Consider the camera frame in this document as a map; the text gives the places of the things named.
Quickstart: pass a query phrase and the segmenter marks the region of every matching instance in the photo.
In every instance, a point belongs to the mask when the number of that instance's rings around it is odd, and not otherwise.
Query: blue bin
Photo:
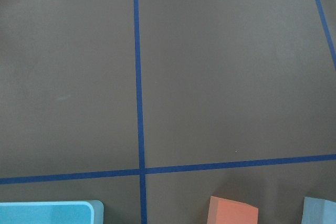
[[[103,224],[99,200],[0,203],[1,224]]]

